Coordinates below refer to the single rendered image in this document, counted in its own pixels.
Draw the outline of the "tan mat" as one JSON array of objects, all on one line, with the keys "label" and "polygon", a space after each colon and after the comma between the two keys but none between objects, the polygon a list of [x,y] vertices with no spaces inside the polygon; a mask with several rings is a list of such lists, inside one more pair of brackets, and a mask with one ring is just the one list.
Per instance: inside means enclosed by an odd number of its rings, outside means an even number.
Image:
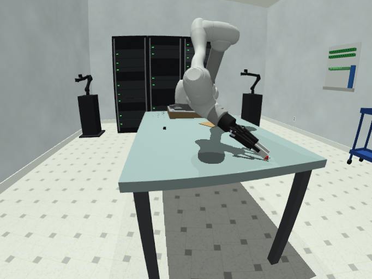
[{"label": "tan mat", "polygon": [[202,125],[204,125],[204,126],[208,126],[208,127],[212,127],[212,128],[214,128],[214,127],[216,127],[214,124],[212,124],[211,122],[202,122],[202,123],[199,123],[199,124],[202,124]]}]

